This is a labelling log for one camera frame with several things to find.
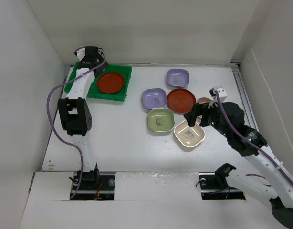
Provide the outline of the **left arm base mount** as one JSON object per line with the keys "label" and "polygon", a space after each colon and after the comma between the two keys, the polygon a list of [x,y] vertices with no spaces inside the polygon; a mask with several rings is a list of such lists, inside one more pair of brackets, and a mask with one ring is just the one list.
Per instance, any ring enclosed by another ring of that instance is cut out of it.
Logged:
{"label": "left arm base mount", "polygon": [[[71,197],[78,187],[79,175],[75,174],[73,178],[70,177],[70,180],[73,182]],[[70,200],[111,201],[114,200],[114,195],[115,173],[100,172],[96,174],[94,171],[90,171],[89,173],[83,172],[79,189]]]}

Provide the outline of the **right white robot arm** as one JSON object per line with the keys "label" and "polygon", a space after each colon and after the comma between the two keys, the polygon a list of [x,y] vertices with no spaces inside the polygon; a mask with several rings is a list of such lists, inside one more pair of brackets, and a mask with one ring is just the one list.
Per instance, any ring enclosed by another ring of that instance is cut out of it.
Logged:
{"label": "right white robot arm", "polygon": [[215,171],[214,182],[220,188],[236,188],[271,209],[274,218],[293,229],[293,177],[281,162],[265,151],[267,141],[256,130],[244,123],[244,111],[232,102],[216,102],[214,106],[196,103],[184,117],[193,127],[201,116],[201,127],[211,126],[222,134],[228,145],[251,163],[269,182],[257,182],[238,169],[225,163]]}

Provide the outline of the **red round plate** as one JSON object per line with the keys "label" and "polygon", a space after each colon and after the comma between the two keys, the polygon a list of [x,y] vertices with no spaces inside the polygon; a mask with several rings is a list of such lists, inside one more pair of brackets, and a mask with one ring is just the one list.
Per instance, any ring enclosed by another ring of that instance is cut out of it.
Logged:
{"label": "red round plate", "polygon": [[102,93],[114,94],[122,89],[124,82],[122,75],[119,73],[105,73],[97,80],[97,88]]}
{"label": "red round plate", "polygon": [[195,103],[194,94],[187,89],[177,88],[167,95],[168,107],[177,113],[191,111]]}

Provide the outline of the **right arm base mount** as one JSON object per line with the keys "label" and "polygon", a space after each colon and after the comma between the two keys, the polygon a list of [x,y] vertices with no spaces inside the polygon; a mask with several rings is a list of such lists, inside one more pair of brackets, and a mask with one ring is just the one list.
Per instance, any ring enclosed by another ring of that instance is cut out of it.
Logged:
{"label": "right arm base mount", "polygon": [[196,187],[202,200],[246,200],[242,191],[229,187],[214,172],[200,172]]}

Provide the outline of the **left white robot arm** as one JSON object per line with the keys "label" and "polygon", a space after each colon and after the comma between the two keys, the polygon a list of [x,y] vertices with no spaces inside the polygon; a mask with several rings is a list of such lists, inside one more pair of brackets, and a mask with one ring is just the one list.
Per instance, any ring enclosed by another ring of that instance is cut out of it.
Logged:
{"label": "left white robot arm", "polygon": [[96,46],[80,47],[74,54],[79,59],[76,75],[67,82],[71,89],[65,98],[58,100],[58,111],[62,129],[71,137],[67,145],[73,146],[79,153],[81,169],[78,180],[89,189],[95,189],[100,185],[100,175],[88,142],[93,120],[86,99],[91,84],[108,63],[103,49]]}

